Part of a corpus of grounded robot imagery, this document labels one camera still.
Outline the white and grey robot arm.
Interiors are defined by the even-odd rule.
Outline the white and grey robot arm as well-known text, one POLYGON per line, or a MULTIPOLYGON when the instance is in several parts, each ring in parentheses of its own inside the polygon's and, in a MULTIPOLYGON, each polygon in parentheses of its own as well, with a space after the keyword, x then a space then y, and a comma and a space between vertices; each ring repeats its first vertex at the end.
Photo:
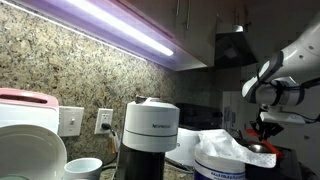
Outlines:
POLYGON ((248 103, 260 105, 258 117, 250 122, 259 140, 283 131, 281 123, 317 123, 319 118, 308 118, 282 108, 301 104, 306 90, 318 86, 319 81, 320 13, 317 12, 301 35, 275 53, 242 87, 242 97, 248 103))

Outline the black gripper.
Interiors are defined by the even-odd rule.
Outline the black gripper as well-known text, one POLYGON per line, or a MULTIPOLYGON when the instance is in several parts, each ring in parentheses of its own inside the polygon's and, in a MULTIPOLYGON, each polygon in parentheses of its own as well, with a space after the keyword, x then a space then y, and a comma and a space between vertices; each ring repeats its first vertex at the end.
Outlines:
POLYGON ((277 123, 251 121, 250 125, 254 132, 258 134, 259 140, 267 140, 271 136, 276 136, 284 130, 284 128, 277 123))

